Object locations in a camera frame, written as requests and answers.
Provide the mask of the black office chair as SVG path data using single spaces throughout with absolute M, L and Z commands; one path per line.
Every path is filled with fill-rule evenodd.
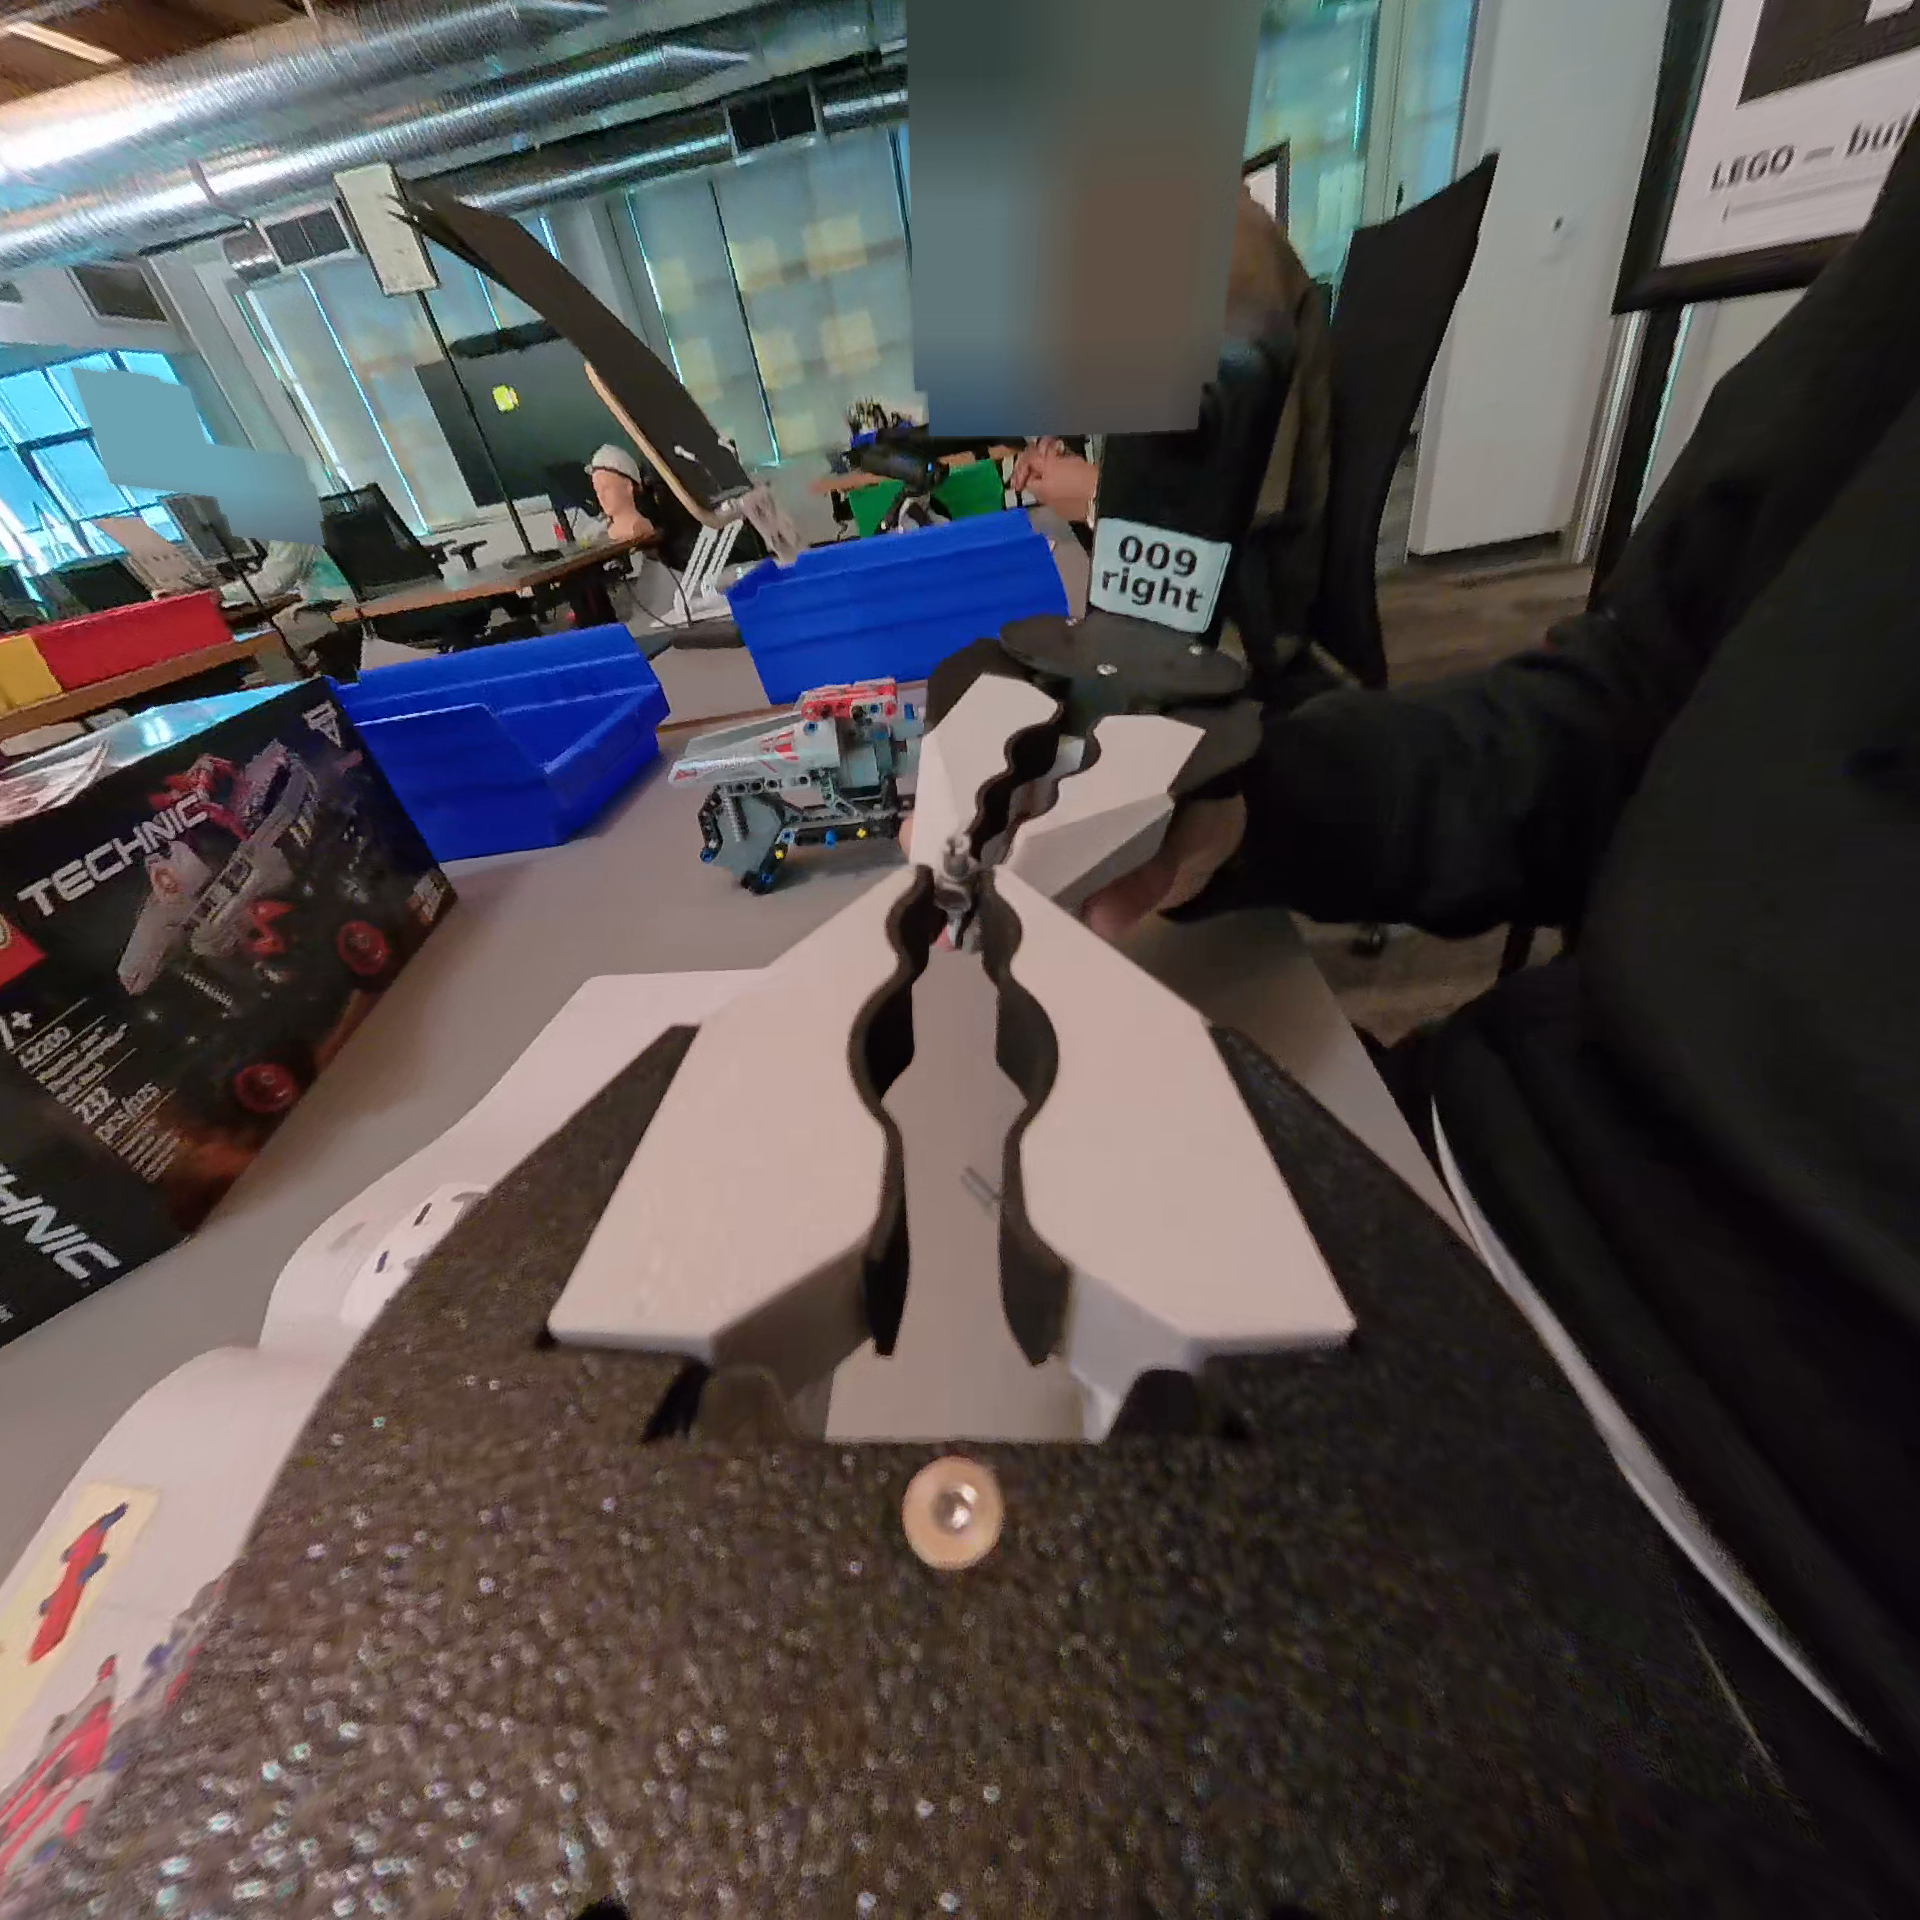
M 387 501 L 384 491 L 353 486 L 321 496 L 322 550 L 349 580 L 353 604 L 408 587 L 441 587 L 441 564 L 451 553 L 472 566 L 481 542 L 423 542 Z M 488 628 L 492 611 L 483 604 L 461 604 L 428 611 L 394 611 L 374 618 L 374 635 L 401 645 L 469 645 Z

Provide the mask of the black monitor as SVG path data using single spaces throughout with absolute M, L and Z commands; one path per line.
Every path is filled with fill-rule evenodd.
M 592 459 L 608 444 L 636 459 L 583 356 L 549 324 L 455 339 L 416 366 L 416 382 L 475 505 L 547 496 L 590 513 Z

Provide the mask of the wooden office desk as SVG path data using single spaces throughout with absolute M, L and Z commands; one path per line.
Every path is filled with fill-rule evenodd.
M 346 605 L 332 610 L 335 624 L 401 618 L 414 611 L 434 611 L 445 605 L 498 604 L 522 591 L 554 588 L 583 618 L 605 618 L 608 605 L 605 576 L 628 556 L 659 550 L 659 536 L 634 542 L 571 543 L 560 556 L 522 564 L 488 564 L 478 568 L 458 568 L 455 577 L 434 583 L 408 583 L 397 588 L 372 591 Z

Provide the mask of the white instruction booklet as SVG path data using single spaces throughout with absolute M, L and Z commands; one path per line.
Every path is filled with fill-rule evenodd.
M 251 1520 L 362 1332 L 539 1143 L 754 978 L 585 981 L 458 1124 L 301 1244 L 256 1346 L 179 1364 L 93 1446 L 2 1581 L 6 1916 L 176 1717 Z

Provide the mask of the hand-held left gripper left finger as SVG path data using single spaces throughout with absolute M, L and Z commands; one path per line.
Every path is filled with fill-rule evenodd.
M 881 874 L 686 1040 L 549 1316 L 560 1351 L 702 1374 L 713 1444 L 826 1438 L 836 1370 L 893 1357 L 907 1152 L 886 1099 L 944 913 Z

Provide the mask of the red plastic bin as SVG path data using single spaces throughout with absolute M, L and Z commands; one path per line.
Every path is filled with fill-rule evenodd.
M 182 591 L 28 628 L 36 656 L 63 695 L 230 645 L 212 591 Z

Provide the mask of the person's right hand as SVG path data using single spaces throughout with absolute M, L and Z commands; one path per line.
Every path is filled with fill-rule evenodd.
M 1247 801 L 1241 795 L 1177 804 L 1156 852 L 1084 898 L 1082 922 L 1101 941 L 1118 944 L 1139 922 L 1187 905 L 1228 864 L 1244 833 Z

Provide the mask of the black framed marker sign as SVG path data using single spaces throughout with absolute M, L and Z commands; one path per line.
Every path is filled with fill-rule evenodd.
M 1915 4 L 1670 4 L 1615 312 L 1805 288 L 1915 128 Z

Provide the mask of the person's right forearm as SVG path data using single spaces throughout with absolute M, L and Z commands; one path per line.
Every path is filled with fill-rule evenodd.
M 1602 605 L 1540 645 L 1395 692 L 1332 692 L 1268 721 L 1247 826 L 1177 921 L 1283 905 L 1441 941 L 1574 932 L 1654 748 L 1722 627 Z

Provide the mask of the black curved board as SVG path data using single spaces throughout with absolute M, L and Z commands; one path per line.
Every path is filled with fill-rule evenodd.
M 675 372 L 525 226 L 418 182 L 399 185 L 399 216 L 527 299 L 576 348 L 619 434 L 702 527 L 748 519 L 755 482 Z

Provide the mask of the grey toy brick vehicle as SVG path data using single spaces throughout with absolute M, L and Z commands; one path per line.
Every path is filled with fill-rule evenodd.
M 822 685 L 692 740 L 668 785 L 699 795 L 702 864 L 765 898 L 795 852 L 898 840 L 924 728 L 893 676 Z

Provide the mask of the white metal stand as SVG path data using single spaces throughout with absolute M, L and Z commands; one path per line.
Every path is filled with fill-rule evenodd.
M 792 564 L 801 553 L 795 522 L 765 479 L 754 482 L 743 496 L 720 505 L 717 513 L 717 519 L 702 522 L 689 556 L 689 566 L 680 576 L 689 604 L 724 594 L 720 577 L 733 561 L 733 550 L 745 532 L 754 532 L 762 546 L 762 559 L 774 559 L 777 564 Z

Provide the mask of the mannequin head with headphones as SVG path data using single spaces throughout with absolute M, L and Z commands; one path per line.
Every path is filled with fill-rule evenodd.
M 659 537 L 648 516 L 646 476 L 622 444 L 600 444 L 585 472 L 598 519 L 612 542 L 646 543 Z

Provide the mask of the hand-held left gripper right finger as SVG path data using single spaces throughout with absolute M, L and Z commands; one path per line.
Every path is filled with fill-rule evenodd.
M 1027 881 L 980 881 L 993 1058 L 1023 1107 L 999 1182 L 999 1298 L 1106 1441 L 1142 1384 L 1337 1351 L 1356 1315 L 1259 1132 L 1237 1036 Z

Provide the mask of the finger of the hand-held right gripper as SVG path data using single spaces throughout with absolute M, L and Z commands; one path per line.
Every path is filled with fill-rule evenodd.
M 1106 716 L 1082 741 L 1082 765 L 1056 777 L 1051 801 L 1012 823 L 988 857 L 1061 908 L 1136 871 L 1160 850 L 1173 785 L 1204 728 L 1173 716 Z
M 986 675 L 927 728 L 910 816 L 915 864 L 944 871 L 955 840 L 978 860 L 1005 838 L 1023 791 L 1053 767 L 1061 710 L 1040 685 Z

